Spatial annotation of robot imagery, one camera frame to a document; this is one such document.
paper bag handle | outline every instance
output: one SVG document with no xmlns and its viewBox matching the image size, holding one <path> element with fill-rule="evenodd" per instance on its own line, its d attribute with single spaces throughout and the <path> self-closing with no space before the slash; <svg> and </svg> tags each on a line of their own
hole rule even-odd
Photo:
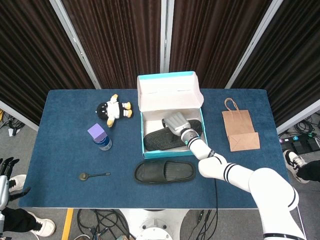
<svg viewBox="0 0 320 240">
<path fill-rule="evenodd" d="M 226 109 L 228 109 L 229 111 L 232 111 L 232 110 L 231 110 L 230 108 L 228 108 L 228 106 L 227 106 L 227 102 L 228 102 L 228 101 L 232 101 L 232 102 L 233 102 L 233 106 L 235 107 L 235 109 L 236 109 L 236 110 L 239 110 L 236 102 L 235 102 L 232 98 L 230 98 L 230 97 L 228 97 L 228 98 L 226 98 L 226 99 L 224 100 L 224 105 L 225 105 Z"/>
</svg>

stuffed penguin toy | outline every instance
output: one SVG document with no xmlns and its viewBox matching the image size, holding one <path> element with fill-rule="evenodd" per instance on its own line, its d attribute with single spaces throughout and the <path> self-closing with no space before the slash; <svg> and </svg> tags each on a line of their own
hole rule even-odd
<svg viewBox="0 0 320 240">
<path fill-rule="evenodd" d="M 131 110 L 131 103 L 129 101 L 126 103 L 119 103 L 117 94 L 114 94 L 110 101 L 100 103 L 95 112 L 99 118 L 106 120 L 106 124 L 109 128 L 112 127 L 115 119 L 122 117 L 131 118 L 133 113 Z"/>
</svg>

blue felt mat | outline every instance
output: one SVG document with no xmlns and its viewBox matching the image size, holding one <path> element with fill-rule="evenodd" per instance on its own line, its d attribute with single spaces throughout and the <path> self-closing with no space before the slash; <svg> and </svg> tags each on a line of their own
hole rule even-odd
<svg viewBox="0 0 320 240">
<path fill-rule="evenodd" d="M 202 106 L 209 146 L 228 162 L 256 170 L 269 167 L 285 179 L 282 157 L 267 93 L 257 89 L 202 89 Z M 120 102 L 130 101 L 134 116 L 117 119 L 109 129 L 96 107 L 117 93 Z M 260 149 L 230 152 L 222 111 L 224 101 L 233 98 L 240 109 L 248 109 L 259 133 Z M 99 123 L 110 135 L 113 146 L 101 151 L 87 129 Z M 199 172 L 189 182 L 142 185 L 134 180 L 134 169 L 143 160 L 137 90 L 52 90 L 49 92 L 24 187 L 31 187 L 21 207 L 52 208 L 215 208 L 214 180 Z M 193 162 L 193 156 L 174 160 Z M 111 172 L 111 176 L 80 181 L 81 172 Z M 219 208 L 256 208 L 251 195 L 218 180 Z"/>
</svg>

brown paper bag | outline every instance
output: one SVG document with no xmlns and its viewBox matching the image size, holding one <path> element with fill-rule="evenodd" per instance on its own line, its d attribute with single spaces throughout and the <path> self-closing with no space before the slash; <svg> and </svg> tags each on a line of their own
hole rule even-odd
<svg viewBox="0 0 320 240">
<path fill-rule="evenodd" d="M 227 102 L 232 101 L 236 110 L 231 110 Z M 259 135 L 255 132 L 248 110 L 239 110 L 232 98 L 224 101 L 228 111 L 223 111 L 223 121 L 226 135 L 230 144 L 230 151 L 260 149 Z"/>
</svg>

dark curtain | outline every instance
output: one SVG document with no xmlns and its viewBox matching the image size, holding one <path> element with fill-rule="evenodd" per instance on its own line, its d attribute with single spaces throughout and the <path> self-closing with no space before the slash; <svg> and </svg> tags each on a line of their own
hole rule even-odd
<svg viewBox="0 0 320 240">
<path fill-rule="evenodd" d="M 160 70 L 160 0 L 63 0 L 102 88 Z"/>
<path fill-rule="evenodd" d="M 271 0 L 175 0 L 170 72 L 193 70 L 202 88 L 224 88 Z"/>
<path fill-rule="evenodd" d="M 232 88 L 265 89 L 277 126 L 320 99 L 320 4 L 284 0 Z"/>
<path fill-rule="evenodd" d="M 0 100 L 39 124 L 51 89 L 94 88 L 49 1 L 0 1 Z"/>
</svg>

